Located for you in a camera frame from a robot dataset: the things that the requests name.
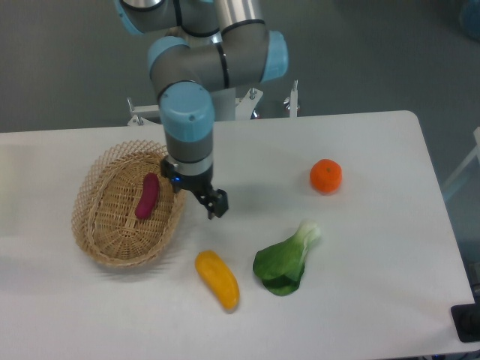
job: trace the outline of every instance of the wicker basket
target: wicker basket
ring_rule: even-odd
[[[90,169],[76,198],[72,230],[76,243],[99,263],[129,267],[153,260],[172,237],[185,203],[160,176],[164,146],[124,142],[106,151]],[[135,216],[147,173],[157,173],[160,194],[148,219]]]

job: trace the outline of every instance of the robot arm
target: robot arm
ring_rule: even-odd
[[[191,191],[208,210],[221,217],[227,193],[214,190],[213,124],[209,92],[283,76],[288,52],[283,36],[268,31],[259,0],[115,0],[130,32],[181,26],[189,35],[222,42],[190,48],[180,37],[163,37],[148,51],[148,71],[160,107],[169,156],[162,175],[176,191]]]

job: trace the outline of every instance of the white table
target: white table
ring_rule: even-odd
[[[222,219],[192,196],[159,261],[130,271],[92,262],[71,211],[96,158],[157,127],[0,134],[0,359],[380,359],[477,350],[452,305],[473,297],[417,118],[384,112],[215,124]],[[308,173],[343,167],[321,196]],[[303,218],[322,227],[298,292],[279,298],[255,253]],[[194,268],[216,251],[241,302],[225,313]]]

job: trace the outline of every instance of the green vegetable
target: green vegetable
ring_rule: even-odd
[[[293,293],[300,286],[308,249],[319,238],[317,223],[303,220],[293,236],[256,253],[253,272],[270,293]]]

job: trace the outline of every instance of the yellow squash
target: yellow squash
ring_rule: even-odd
[[[240,290],[237,280],[214,251],[199,253],[195,259],[195,268],[224,308],[232,310],[239,303]]]

